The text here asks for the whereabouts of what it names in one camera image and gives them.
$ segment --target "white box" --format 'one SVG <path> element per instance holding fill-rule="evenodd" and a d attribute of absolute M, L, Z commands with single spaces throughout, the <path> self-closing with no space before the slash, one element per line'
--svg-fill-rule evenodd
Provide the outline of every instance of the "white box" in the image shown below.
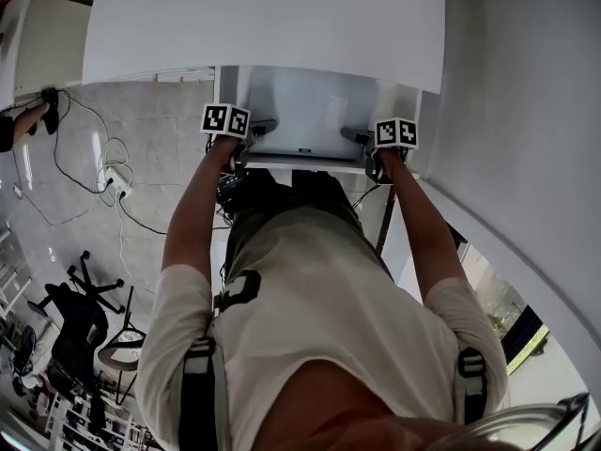
<path fill-rule="evenodd" d="M 206 103 L 200 123 L 200 132 L 229 135 L 246 140 L 250 123 L 250 110 L 229 103 Z"/>
<path fill-rule="evenodd" d="M 418 133 L 415 122 L 392 117 L 378 120 L 375 125 L 375 148 L 418 148 Z"/>

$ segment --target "another person's hand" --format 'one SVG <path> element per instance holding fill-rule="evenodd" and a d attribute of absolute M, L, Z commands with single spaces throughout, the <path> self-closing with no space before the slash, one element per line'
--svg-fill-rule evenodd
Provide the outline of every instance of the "another person's hand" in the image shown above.
<path fill-rule="evenodd" d="M 381 148 L 378 150 L 378 156 L 382 160 L 386 175 L 390 179 L 393 177 L 394 171 L 404 165 L 398 148 Z"/>
<path fill-rule="evenodd" d="M 217 137 L 213 145 L 210 147 L 210 154 L 217 155 L 221 164 L 227 163 L 230 155 L 234 152 L 234 149 L 239 144 L 240 139 L 236 137 L 230 137 L 228 135 L 220 135 Z"/>

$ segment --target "floor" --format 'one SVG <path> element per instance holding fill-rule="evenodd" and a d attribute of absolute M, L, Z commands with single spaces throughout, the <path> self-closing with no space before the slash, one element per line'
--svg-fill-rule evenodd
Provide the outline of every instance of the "floor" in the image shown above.
<path fill-rule="evenodd" d="M 128 165 L 133 172 L 132 193 L 123 201 L 127 211 L 147 226 L 166 230 L 178 200 L 204 155 L 200 115 L 203 104 L 212 101 L 212 82 L 107 83 L 74 87 L 69 92 L 75 100 L 103 117 L 109 137 L 118 137 L 127 146 Z M 61 115 L 66 109 L 67 99 L 62 99 Z M 59 165 L 72 177 L 91 186 L 98 173 L 99 154 L 107 141 L 100 120 L 73 104 L 58 135 L 56 159 Z M 122 289 L 109 293 L 109 300 L 125 303 L 130 285 L 135 286 L 132 322 L 141 330 L 147 329 L 164 236 L 141 228 L 121 213 L 121 259 L 121 227 L 116 209 L 107 207 L 97 195 L 81 189 L 58 171 L 53 158 L 54 144 L 55 135 L 48 135 L 42 128 L 15 147 L 14 157 L 11 153 L 0 154 L 0 223 L 8 223 L 12 231 L 0 245 L 0 261 L 17 268 L 19 284 L 32 276 L 33 283 L 24 296 L 39 301 L 45 295 L 43 286 L 67 281 L 66 269 L 71 264 L 78 265 L 79 255 L 87 250 L 91 254 L 89 267 L 98 283 L 107 284 L 117 278 L 126 282 Z M 124 157 L 122 147 L 111 144 L 108 160 Z M 278 171 L 273 175 L 281 183 L 290 181 L 289 172 Z M 365 176 L 336 177 L 341 180 L 351 203 L 371 187 L 371 181 Z M 12 184 L 19 182 L 30 200 L 20 200 L 13 193 Z M 388 188 L 378 188 L 358 207 L 366 237 L 371 242 L 378 239 L 387 195 Z M 57 225 L 82 213 L 84 215 L 71 222 Z M 223 224 L 218 216 L 215 222 Z M 214 291 L 221 287 L 219 268 L 228 232 L 216 230 L 213 234 Z M 7 291 L 9 297 L 11 292 L 14 294 L 15 290 Z M 43 321 L 29 311 L 26 299 L 17 302 L 15 314 L 40 329 Z M 48 313 L 58 324 L 62 322 L 53 304 L 49 305 Z M 120 328 L 122 317 L 111 313 L 108 317 L 115 331 Z"/>

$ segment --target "yellow strip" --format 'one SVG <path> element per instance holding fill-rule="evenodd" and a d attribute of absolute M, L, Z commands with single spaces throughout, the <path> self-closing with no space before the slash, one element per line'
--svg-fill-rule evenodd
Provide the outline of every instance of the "yellow strip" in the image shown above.
<path fill-rule="evenodd" d="M 528 357 L 532 354 L 532 351 L 536 349 L 541 341 L 547 336 L 548 328 L 545 324 L 541 326 L 541 328 L 536 332 L 535 335 L 532 336 L 530 342 L 524 346 L 524 348 L 519 352 L 519 354 L 514 358 L 514 360 L 509 363 L 507 366 L 507 375 L 512 374 L 516 369 L 518 369 L 524 361 L 528 359 Z"/>

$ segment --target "glasses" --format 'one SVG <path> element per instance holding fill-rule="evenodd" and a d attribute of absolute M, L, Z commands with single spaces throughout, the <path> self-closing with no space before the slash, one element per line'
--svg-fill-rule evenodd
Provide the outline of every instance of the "glasses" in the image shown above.
<path fill-rule="evenodd" d="M 581 447 L 588 406 L 588 393 L 562 399 L 557 404 L 515 406 L 514 408 L 495 412 L 461 428 L 458 432 L 445 436 L 428 448 L 428 451 L 461 449 L 462 443 L 478 439 L 496 441 L 498 433 L 504 430 L 524 429 L 529 426 L 540 427 L 547 431 L 543 439 L 534 446 L 529 446 L 530 451 L 539 451 L 559 436 L 579 414 L 581 414 L 580 426 L 574 451 L 599 451 L 601 450 L 601 433 L 597 433 L 596 436 L 592 437 L 590 442 L 586 444 L 586 448 Z"/>

